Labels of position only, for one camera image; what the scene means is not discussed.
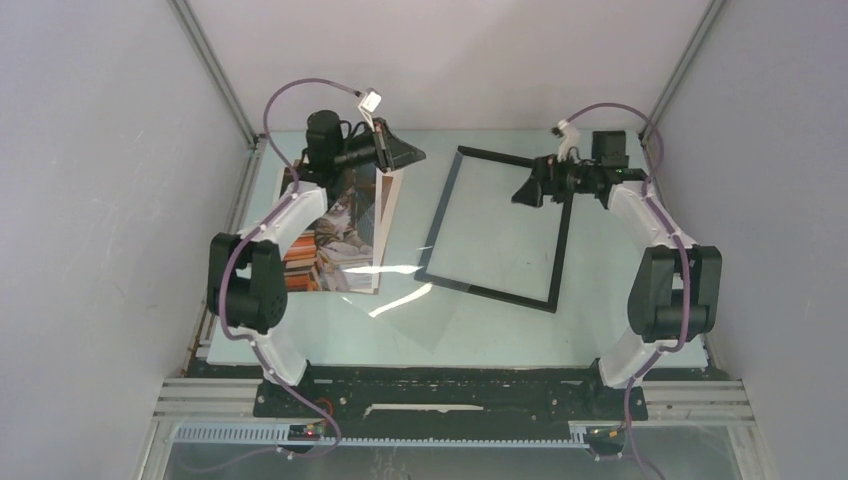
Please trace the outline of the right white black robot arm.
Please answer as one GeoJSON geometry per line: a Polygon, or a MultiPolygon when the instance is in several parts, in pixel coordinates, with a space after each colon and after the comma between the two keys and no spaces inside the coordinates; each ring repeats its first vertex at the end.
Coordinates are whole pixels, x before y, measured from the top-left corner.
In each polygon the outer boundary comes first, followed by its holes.
{"type": "Polygon", "coordinates": [[[717,317],[722,255],[686,234],[661,204],[649,174],[629,165],[626,134],[599,131],[592,153],[579,153],[579,132],[568,122],[553,128],[554,154],[530,162],[530,174],[512,195],[533,208],[590,195],[621,221],[642,257],[627,299],[628,330],[597,362],[599,380],[581,392],[585,411],[606,418],[622,403],[619,389],[637,385],[664,355],[679,352],[712,330],[717,317]]]}

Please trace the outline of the cat photo print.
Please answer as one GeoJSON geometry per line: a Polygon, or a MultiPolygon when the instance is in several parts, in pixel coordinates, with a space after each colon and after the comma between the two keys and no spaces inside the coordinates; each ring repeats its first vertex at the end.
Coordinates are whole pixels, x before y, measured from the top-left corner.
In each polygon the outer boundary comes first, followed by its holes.
{"type": "Polygon", "coordinates": [[[348,170],[339,179],[340,193],[329,209],[311,223],[285,253],[284,282],[290,292],[374,294],[378,275],[375,246],[381,214],[373,166],[348,170]]]}

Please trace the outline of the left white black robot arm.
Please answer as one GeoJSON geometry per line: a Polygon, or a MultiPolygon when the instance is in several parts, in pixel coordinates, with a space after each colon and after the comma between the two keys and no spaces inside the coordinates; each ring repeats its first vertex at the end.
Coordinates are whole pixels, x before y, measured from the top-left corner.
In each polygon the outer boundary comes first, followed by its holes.
{"type": "Polygon", "coordinates": [[[309,233],[316,252],[356,267],[373,266],[374,241],[360,235],[357,223],[379,223],[380,208],[359,197],[357,175],[375,181],[426,157],[394,135],[385,119],[352,124],[332,110],[308,117],[305,139],[266,217],[237,233],[213,237],[207,277],[207,304],[225,337],[249,343],[265,377],[282,385],[278,404],[297,417],[312,411],[316,390],[301,380],[306,356],[282,332],[289,293],[286,257],[309,233]]]}

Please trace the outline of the black picture frame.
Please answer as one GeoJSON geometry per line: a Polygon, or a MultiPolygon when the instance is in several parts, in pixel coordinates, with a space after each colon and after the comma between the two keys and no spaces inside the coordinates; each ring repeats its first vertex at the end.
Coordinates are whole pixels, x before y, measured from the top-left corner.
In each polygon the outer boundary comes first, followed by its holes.
{"type": "Polygon", "coordinates": [[[513,202],[529,158],[460,146],[429,227],[416,281],[523,308],[559,306],[572,196],[513,202]]]}

